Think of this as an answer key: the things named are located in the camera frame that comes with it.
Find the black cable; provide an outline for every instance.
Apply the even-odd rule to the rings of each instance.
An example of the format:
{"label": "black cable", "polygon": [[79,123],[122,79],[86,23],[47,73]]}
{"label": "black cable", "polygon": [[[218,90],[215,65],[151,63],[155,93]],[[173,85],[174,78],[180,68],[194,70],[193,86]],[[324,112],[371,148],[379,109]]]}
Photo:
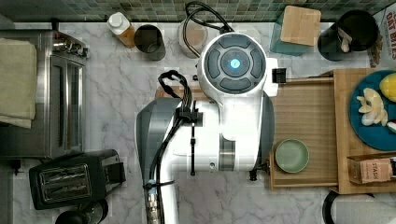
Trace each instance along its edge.
{"label": "black cable", "polygon": [[143,185],[143,189],[150,190],[150,189],[156,188],[158,186],[166,186],[166,185],[171,185],[171,184],[175,184],[175,180],[168,181],[168,182],[161,183],[161,184],[157,184],[157,183],[150,184],[150,183],[147,183],[146,185]]}
{"label": "black cable", "polygon": [[[227,21],[224,20],[224,18],[222,18],[221,15],[217,11],[215,11],[212,7],[210,7],[207,4],[202,3],[202,2],[193,1],[193,2],[189,2],[188,4],[186,4],[186,14],[187,14],[187,16],[190,16],[189,7],[190,6],[196,6],[196,5],[200,6],[204,11],[208,11],[208,12],[212,13],[213,15],[215,15],[223,23],[224,27],[226,27],[230,31],[233,31],[233,28],[231,28],[231,26],[228,25]],[[217,30],[220,29],[218,26],[214,26],[214,25],[208,24],[208,23],[206,23],[204,21],[198,21],[195,18],[191,18],[191,19],[193,21],[195,21],[196,23],[200,24],[200,25],[207,26],[207,27],[210,27],[210,28],[213,28],[213,29],[217,29]]]}
{"label": "black cable", "polygon": [[[192,104],[192,113],[197,113],[198,109],[196,109],[196,101]],[[196,120],[192,119],[192,124],[191,124],[191,175],[195,175],[195,122]]]}
{"label": "black cable", "polygon": [[[181,100],[181,111],[180,112],[189,112],[190,107],[191,107],[192,96],[191,96],[191,89],[187,83],[187,79],[184,78],[181,74],[179,74],[175,70],[171,70],[169,72],[162,73],[158,77],[158,80],[159,80],[161,86],[163,87],[163,89],[168,94],[171,94],[175,98],[179,98],[179,97],[177,95],[175,95],[175,93],[171,87],[169,87],[168,85],[166,85],[163,82],[163,79],[165,77],[169,78],[171,80],[178,79],[179,83],[183,86],[184,95]],[[161,214],[161,222],[162,223],[164,223],[164,212],[163,212],[163,201],[162,201],[163,196],[162,196],[162,191],[161,191],[161,185],[163,185],[161,183],[161,163],[163,160],[163,154],[165,153],[165,150],[166,150],[170,140],[176,134],[177,130],[181,127],[181,125],[183,125],[183,123],[185,121],[186,120],[185,120],[184,116],[180,116],[179,114],[174,116],[174,124],[173,124],[171,130],[169,131],[168,135],[166,135],[166,138],[161,143],[160,148],[158,149],[157,153],[155,154],[154,159],[153,159],[153,161],[150,165],[150,169],[149,169],[149,179],[154,179],[154,170],[156,171],[157,198],[158,198],[158,202],[160,204],[160,214]]]}
{"label": "black cable", "polygon": [[[190,6],[195,6],[195,5],[200,6],[200,7],[195,9],[193,12],[189,12],[189,7]],[[208,11],[208,12],[212,13],[213,15],[215,15],[223,23],[224,26],[223,27],[218,27],[218,26],[206,23],[204,21],[199,21],[196,18],[194,18],[194,15],[196,13],[198,13],[198,12],[201,12],[201,11]],[[208,5],[206,5],[206,4],[202,3],[202,2],[194,1],[194,2],[189,2],[188,4],[186,4],[186,15],[187,15],[187,18],[186,18],[186,20],[184,21],[184,24],[183,24],[183,40],[184,40],[184,43],[186,44],[187,48],[193,54],[195,54],[195,56],[197,56],[198,58],[201,56],[200,53],[198,52],[198,50],[195,49],[195,47],[193,47],[189,43],[189,41],[187,39],[187,36],[186,36],[187,24],[189,23],[190,20],[193,20],[193,21],[195,21],[196,23],[198,23],[200,25],[203,25],[203,26],[206,26],[206,27],[210,27],[210,28],[213,28],[213,29],[216,29],[216,30],[219,30],[219,31],[221,31],[221,29],[224,29],[224,30],[227,30],[229,32],[233,32],[233,28],[227,23],[226,20],[224,20],[224,18],[221,17],[221,15],[217,11],[215,11],[213,8],[211,8],[210,6],[208,6]]]}

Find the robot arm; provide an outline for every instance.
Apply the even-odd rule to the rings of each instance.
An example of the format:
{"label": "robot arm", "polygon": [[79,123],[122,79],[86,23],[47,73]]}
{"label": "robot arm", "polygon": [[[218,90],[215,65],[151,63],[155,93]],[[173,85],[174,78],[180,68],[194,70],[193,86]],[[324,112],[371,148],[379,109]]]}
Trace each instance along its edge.
{"label": "robot arm", "polygon": [[195,153],[191,153],[191,125],[180,126],[163,152],[159,175],[153,178],[148,175],[150,160],[171,133],[175,111],[185,100],[159,98],[138,114],[136,148],[144,183],[152,186],[147,188],[148,224],[178,223],[174,173],[190,171],[192,158],[196,171],[251,171],[268,154],[274,134],[272,104],[263,91],[268,71],[262,47],[249,36],[228,33],[212,40],[198,64],[201,89],[213,102],[196,102],[203,116],[194,127]]}

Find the food package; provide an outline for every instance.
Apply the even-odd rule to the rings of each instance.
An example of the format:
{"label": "food package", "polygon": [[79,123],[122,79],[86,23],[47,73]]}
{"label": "food package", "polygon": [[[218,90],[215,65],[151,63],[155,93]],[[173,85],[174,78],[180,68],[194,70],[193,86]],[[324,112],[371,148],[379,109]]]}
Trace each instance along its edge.
{"label": "food package", "polygon": [[394,180],[395,163],[396,152],[348,157],[349,181],[367,184]]}
{"label": "food package", "polygon": [[367,50],[371,67],[396,68],[396,3],[374,15],[379,28],[378,39]]}

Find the lemon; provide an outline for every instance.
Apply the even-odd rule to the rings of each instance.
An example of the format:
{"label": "lemon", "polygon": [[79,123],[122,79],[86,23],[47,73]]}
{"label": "lemon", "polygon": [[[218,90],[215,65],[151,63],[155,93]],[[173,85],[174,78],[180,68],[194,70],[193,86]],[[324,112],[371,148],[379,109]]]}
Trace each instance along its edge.
{"label": "lemon", "polygon": [[390,74],[379,83],[379,89],[385,97],[396,102],[396,73]]}

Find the stainless steel toaster oven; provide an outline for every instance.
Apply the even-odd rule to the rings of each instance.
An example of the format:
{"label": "stainless steel toaster oven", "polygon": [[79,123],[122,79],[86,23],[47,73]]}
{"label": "stainless steel toaster oven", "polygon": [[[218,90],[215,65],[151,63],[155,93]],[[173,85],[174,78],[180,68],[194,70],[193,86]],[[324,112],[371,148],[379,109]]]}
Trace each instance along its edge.
{"label": "stainless steel toaster oven", "polygon": [[0,124],[0,159],[51,159],[83,151],[86,46],[51,30],[7,30],[0,37],[29,41],[37,52],[32,128]]}

